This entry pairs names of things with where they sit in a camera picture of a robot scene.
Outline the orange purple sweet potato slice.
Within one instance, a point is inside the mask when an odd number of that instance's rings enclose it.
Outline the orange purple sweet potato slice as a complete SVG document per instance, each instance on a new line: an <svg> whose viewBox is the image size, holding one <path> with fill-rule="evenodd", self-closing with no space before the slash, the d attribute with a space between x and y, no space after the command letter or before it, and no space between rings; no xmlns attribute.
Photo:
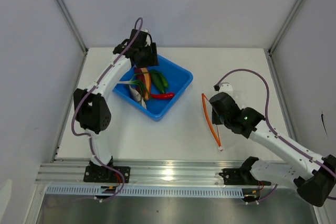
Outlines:
<svg viewBox="0 0 336 224"><path fill-rule="evenodd" d="M139 82L136 86L136 90L142 95L144 101L150 99L151 94L151 76L147 68L135 68L135 79Z"/></svg>

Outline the dark green cucumber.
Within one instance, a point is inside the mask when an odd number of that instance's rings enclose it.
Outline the dark green cucumber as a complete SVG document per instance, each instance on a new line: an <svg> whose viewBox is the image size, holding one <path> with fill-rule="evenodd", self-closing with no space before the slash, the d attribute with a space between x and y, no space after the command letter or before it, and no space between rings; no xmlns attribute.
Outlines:
<svg viewBox="0 0 336 224"><path fill-rule="evenodd" d="M163 81L162 81L162 78L161 78L160 74L155 70L150 70L149 73L150 73L152 83L157 88L157 90L161 94L165 94L166 93L166 88L163 84Z"/></svg>

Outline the clear zip top bag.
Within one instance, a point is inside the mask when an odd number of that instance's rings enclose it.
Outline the clear zip top bag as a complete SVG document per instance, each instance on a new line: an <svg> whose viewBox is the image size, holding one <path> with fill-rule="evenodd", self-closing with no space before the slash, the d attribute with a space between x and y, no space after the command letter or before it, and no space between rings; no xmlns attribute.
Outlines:
<svg viewBox="0 0 336 224"><path fill-rule="evenodd" d="M205 93L201 93L201 99L202 99L202 108L203 108L203 113L204 113L204 117L207 123L207 126L212 134L212 137L214 138L218 150L220 152L222 152L224 150L223 145L222 145L222 140L221 140L221 134L218 128L218 125L215 125L212 123L212 120L209 116L209 113L207 111L207 103L209 102L209 99L207 98L207 96L205 95Z"/></svg>

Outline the green spring onion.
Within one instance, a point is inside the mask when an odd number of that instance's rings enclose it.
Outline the green spring onion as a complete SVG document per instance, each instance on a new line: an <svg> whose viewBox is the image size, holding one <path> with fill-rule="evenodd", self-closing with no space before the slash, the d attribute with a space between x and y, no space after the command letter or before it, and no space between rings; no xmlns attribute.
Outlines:
<svg viewBox="0 0 336 224"><path fill-rule="evenodd" d="M139 84L138 81L136 81L135 79L135 74L133 75L133 77L131 78L131 80L128 81L119 81L118 84L124 84L124 85L134 85L137 86Z"/></svg>

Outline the grey toy fish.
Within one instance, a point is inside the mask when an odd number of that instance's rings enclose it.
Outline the grey toy fish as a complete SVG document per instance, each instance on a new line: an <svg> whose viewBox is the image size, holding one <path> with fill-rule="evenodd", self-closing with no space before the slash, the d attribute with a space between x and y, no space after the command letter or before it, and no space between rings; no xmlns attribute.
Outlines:
<svg viewBox="0 0 336 224"><path fill-rule="evenodd" d="M134 87L132 87L132 86L129 86L129 91L130 91L131 98L132 98L137 104L139 104L141 107L147 109L145 100L142 98L142 95L140 94L140 92L137 91L136 88L134 88Z"/></svg>

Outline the blue plastic bin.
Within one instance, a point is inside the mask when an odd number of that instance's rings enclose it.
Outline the blue plastic bin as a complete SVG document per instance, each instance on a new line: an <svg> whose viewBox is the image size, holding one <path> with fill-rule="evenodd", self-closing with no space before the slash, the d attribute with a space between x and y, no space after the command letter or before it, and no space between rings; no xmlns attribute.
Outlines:
<svg viewBox="0 0 336 224"><path fill-rule="evenodd" d="M150 98L146 101L147 109L137 104L130 95L129 85L117 84L113 89L113 92L127 101L129 104L140 110L143 114L148 116L154 121L160 121L176 101L181 97L186 88L191 84L193 75L188 70L178 66L170 60L158 55L159 65L154 67L148 67L148 71L155 70L158 73L162 73L169 83L169 87L166 89L166 93L173 92L174 98L171 100L156 100ZM151 94L160 94L157 88L151 83Z"/></svg>

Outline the red chili pepper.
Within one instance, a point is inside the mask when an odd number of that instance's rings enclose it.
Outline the red chili pepper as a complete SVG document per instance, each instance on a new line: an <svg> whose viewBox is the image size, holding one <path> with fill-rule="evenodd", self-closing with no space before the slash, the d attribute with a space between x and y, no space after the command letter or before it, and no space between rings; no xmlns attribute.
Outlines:
<svg viewBox="0 0 336 224"><path fill-rule="evenodd" d="M151 94L151 98L156 100L171 100L174 98L175 94L173 92L163 93L163 94Z"/></svg>

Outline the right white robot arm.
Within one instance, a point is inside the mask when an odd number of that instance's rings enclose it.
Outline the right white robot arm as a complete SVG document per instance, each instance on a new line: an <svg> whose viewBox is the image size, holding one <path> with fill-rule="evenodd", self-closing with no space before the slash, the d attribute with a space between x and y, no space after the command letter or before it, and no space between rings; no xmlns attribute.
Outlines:
<svg viewBox="0 0 336 224"><path fill-rule="evenodd" d="M275 183L296 190L313 206L324 205L335 187L335 156L314 153L293 139L274 133L261 113L249 107L239 108L225 92L214 95L209 102L217 123L264 146L287 163L287 166L271 164L250 156L236 170L237 175L230 169L222 170L220 175L225 184Z"/></svg>

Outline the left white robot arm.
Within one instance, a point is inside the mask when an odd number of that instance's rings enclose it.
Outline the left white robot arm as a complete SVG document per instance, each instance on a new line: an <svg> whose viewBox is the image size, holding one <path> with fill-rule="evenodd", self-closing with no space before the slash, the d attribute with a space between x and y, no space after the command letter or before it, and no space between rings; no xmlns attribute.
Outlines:
<svg viewBox="0 0 336 224"><path fill-rule="evenodd" d="M98 167L95 175L108 182L114 169L108 164L112 154L103 131L111 122L108 98L120 79L133 67L148 68L159 64L156 43L146 29L132 29L130 38L117 45L113 59L100 76L85 89L73 93L74 115L71 131L75 136L87 136L91 150L91 162Z"/></svg>

